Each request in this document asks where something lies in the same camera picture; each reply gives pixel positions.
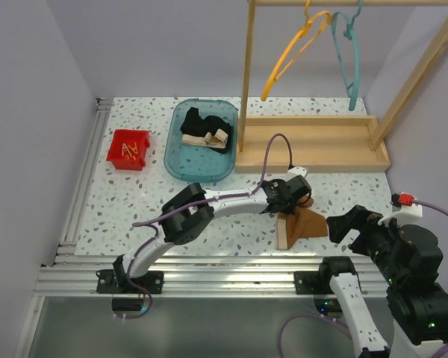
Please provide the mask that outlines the yellow plastic hanger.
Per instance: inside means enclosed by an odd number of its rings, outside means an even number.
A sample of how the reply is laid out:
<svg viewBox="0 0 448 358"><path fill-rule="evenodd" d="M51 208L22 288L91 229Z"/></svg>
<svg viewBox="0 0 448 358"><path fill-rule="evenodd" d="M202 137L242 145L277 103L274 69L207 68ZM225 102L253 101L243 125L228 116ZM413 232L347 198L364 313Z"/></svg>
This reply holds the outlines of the yellow plastic hanger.
<svg viewBox="0 0 448 358"><path fill-rule="evenodd" d="M271 71L261 93L261 100L266 101L271 89L284 75L284 73L296 62L304 51L332 24L332 14L328 10L321 10L310 14L311 1L306 1L304 6L304 22L290 40L285 50Z"/></svg>

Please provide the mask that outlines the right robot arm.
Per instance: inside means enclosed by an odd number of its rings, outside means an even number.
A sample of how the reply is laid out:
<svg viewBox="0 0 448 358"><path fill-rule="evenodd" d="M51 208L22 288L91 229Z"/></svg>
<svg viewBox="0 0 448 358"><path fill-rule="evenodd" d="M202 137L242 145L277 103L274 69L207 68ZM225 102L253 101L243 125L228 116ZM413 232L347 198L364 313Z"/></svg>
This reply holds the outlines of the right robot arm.
<svg viewBox="0 0 448 358"><path fill-rule="evenodd" d="M369 257L388 287L393 341L387 343L362 297L358 273L348 257L326 257L317 282L336 295L346 319L356 357L442 357L448 353L448 293L437 282L443 253L438 238L417 225L422 205L398 204L383 216L356 205L342 216L326 219L329 238L338 243L351 230L350 245Z"/></svg>

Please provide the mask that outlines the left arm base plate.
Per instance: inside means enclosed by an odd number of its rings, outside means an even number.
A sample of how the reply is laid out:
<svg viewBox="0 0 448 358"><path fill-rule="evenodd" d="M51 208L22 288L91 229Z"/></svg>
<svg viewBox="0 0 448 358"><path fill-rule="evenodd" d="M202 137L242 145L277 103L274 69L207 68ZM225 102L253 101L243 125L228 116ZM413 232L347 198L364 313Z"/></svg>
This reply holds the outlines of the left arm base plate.
<svg viewBox="0 0 448 358"><path fill-rule="evenodd" d="M96 292L99 294L137 294L142 293L127 280L123 286L118 286L113 269L103 269L96 272L98 278ZM136 285L144 287L151 294L161 294L164 285L162 271L149 271L144 276L132 280Z"/></svg>

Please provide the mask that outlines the brown underwear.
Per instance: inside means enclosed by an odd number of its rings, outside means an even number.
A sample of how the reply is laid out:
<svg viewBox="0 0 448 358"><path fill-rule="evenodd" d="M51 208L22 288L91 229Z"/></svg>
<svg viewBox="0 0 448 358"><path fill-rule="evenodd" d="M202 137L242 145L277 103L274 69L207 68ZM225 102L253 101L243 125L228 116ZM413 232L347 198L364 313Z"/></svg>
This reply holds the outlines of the brown underwear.
<svg viewBox="0 0 448 358"><path fill-rule="evenodd" d="M278 214L276 222L278 250L290 250L299 239L320 238L329 234L326 218L311 209L313 203L314 199L308 194L299 199L294 214Z"/></svg>

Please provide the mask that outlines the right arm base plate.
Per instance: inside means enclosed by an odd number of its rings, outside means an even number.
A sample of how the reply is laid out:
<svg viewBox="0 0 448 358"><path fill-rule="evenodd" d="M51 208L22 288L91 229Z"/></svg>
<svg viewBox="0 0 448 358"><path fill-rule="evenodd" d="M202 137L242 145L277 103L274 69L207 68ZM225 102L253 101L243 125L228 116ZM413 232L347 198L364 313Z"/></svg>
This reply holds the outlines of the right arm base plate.
<svg viewBox="0 0 448 358"><path fill-rule="evenodd" d="M293 284L298 295L330 295L329 282L317 271L295 271Z"/></svg>

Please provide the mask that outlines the pink clothespin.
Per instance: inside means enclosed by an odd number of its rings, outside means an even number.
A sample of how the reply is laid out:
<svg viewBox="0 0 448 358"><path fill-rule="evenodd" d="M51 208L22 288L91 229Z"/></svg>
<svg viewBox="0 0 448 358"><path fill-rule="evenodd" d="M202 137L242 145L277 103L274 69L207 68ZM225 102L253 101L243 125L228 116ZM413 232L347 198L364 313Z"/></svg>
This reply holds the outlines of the pink clothespin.
<svg viewBox="0 0 448 358"><path fill-rule="evenodd" d="M122 144L121 153L123 157L125 157L125 155L131 155L131 153L128 151L128 146L125 143Z"/></svg>

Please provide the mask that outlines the teal plastic hanger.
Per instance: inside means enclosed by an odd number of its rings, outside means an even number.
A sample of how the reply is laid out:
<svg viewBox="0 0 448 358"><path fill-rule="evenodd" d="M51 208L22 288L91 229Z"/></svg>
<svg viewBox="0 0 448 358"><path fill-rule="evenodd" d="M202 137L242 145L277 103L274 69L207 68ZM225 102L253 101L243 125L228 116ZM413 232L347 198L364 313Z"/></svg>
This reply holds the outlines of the teal plastic hanger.
<svg viewBox="0 0 448 358"><path fill-rule="evenodd" d="M346 90L348 111L356 108L361 84L361 52L355 30L355 20L360 16L363 1L357 1L356 11L350 16L343 10L332 15L331 33Z"/></svg>

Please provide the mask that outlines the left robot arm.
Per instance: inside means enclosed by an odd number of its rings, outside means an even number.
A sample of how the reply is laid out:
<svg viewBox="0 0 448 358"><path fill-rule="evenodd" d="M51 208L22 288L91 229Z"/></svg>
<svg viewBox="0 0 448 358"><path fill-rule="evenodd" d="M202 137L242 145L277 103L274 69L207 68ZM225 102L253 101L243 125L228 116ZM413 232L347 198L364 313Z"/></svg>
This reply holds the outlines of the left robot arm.
<svg viewBox="0 0 448 358"><path fill-rule="evenodd" d="M228 191L206 190L192 183L165 203L158 217L131 225L152 229L152 237L131 253L118 256L113 262L113 276L99 282L112 284L118 292L146 293L148 289L138 284L151 265L175 246L197 239L214 219L240 214L293 214L301 199L310 194L311 186L302 175L261 180L253 188Z"/></svg>

